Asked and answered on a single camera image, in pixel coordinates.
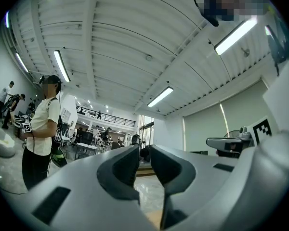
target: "ceiling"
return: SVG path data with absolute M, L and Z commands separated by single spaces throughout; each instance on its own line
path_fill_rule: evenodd
M 259 17 L 220 57 L 214 45 L 239 22 L 212 27 L 193 0 L 19 0 L 10 16 L 33 81 L 63 79 L 53 54 L 60 50 L 70 93 L 151 117 L 180 111 L 257 66 L 269 53 L 264 25 L 274 23 Z M 173 93 L 147 107 L 168 85 Z

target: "table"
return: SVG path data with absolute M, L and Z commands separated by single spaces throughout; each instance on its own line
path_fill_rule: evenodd
M 84 143 L 77 143 L 76 146 L 77 146 L 77 148 L 86 149 L 86 150 L 89 150 L 89 151 L 94 151 L 94 155 L 97 153 L 97 146 L 87 145 L 87 144 L 84 144 Z M 77 155 L 77 149 L 75 151 L 74 161 L 76 160 L 76 155 Z

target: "railing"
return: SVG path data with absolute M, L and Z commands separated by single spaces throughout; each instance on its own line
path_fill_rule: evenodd
M 108 121 L 108 122 L 113 122 L 113 123 L 117 123 L 119 125 L 125 125 L 125 126 L 132 127 L 132 128 L 135 127 L 135 123 L 136 123 L 135 121 L 123 119 L 120 117 L 116 117 L 116 116 L 108 115 L 108 114 L 104 114 L 104 113 L 101 113 L 101 115 L 99 116 L 98 111 L 89 110 L 89 109 L 82 108 L 82 107 L 77 107 L 77 113 L 84 115 L 84 116 L 91 117 L 91 118 L 100 119 L 100 120 Z

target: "floor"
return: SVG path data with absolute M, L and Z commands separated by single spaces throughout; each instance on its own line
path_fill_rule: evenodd
M 22 177 L 23 142 L 13 135 L 11 127 L 6 132 L 15 141 L 16 154 L 12 158 L 0 157 L 0 187 L 13 193 L 27 193 Z M 73 153 L 70 153 L 68 158 L 74 159 Z M 60 168 L 51 162 L 49 176 L 58 170 Z M 134 188 L 139 192 L 140 208 L 144 213 L 153 213 L 163 209 L 164 188 L 156 176 L 137 177 Z M 22 196 L 24 196 L 23 194 L 18 195 L 7 192 L 4 192 L 4 194 L 16 201 L 21 200 Z

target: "black cap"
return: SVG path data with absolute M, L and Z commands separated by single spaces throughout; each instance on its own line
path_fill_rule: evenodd
M 57 84 L 57 83 L 61 83 L 61 80 L 56 75 L 50 75 L 49 77 L 45 78 L 43 83 L 45 83 L 45 84 Z

